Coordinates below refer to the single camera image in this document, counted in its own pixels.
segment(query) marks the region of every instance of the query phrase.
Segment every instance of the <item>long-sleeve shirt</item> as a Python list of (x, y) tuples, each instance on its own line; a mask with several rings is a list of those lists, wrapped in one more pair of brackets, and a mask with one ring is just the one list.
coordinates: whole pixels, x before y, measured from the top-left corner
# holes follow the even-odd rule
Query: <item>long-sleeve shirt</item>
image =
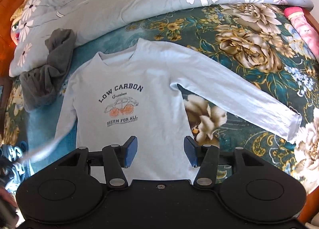
[[(77, 146), (101, 151), (131, 135), (138, 151), (132, 179), (196, 177), (184, 153), (192, 136), (177, 85), (287, 141), (293, 142), (302, 117), (207, 56), (170, 42), (138, 43), (121, 52), (98, 52), (71, 76), (56, 128), (64, 136), (78, 118)], [(103, 180), (103, 169), (92, 174)]]

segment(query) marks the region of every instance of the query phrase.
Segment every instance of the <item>orange wheel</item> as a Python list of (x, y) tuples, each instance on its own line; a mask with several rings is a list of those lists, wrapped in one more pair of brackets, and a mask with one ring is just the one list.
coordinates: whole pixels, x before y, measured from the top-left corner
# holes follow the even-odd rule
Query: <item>orange wheel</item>
[(131, 105), (131, 104), (127, 104), (125, 107), (124, 107), (124, 112), (127, 114), (127, 115), (130, 115), (131, 113), (133, 113), (134, 111), (134, 106)]
[(112, 108), (110, 110), (110, 116), (111, 117), (117, 117), (119, 115), (120, 111), (117, 108)]

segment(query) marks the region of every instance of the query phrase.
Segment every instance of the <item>pink plush toy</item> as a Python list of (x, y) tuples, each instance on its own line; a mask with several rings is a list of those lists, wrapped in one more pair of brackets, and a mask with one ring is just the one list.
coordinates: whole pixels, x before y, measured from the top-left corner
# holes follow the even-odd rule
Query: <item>pink plush toy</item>
[(319, 62), (319, 35), (307, 22), (302, 8), (289, 7), (285, 9), (284, 14), (291, 21), (292, 26), (297, 30), (305, 43), (307, 43), (309, 49)]

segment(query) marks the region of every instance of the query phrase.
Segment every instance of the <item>floral comforter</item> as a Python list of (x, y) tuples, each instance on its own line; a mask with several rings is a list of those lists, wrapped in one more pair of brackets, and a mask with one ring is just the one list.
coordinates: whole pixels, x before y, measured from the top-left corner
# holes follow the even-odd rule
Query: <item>floral comforter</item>
[[(70, 74), (97, 51), (121, 51), (138, 38), (199, 51), (300, 113), (303, 123), (292, 145), (180, 88), (198, 144), (219, 145), (222, 151), (245, 147), (298, 179), (308, 193), (318, 186), (319, 65), (281, 8), (261, 3), (212, 5), (134, 22), (77, 48)], [(26, 140), (32, 149), (53, 137), (67, 82), (52, 105), (28, 114), (17, 79), (6, 112), (4, 143)], [(73, 150), (75, 134), (76, 127), (48, 159), (33, 165), (34, 170)], [(218, 181), (230, 175), (231, 167), (220, 167)]]

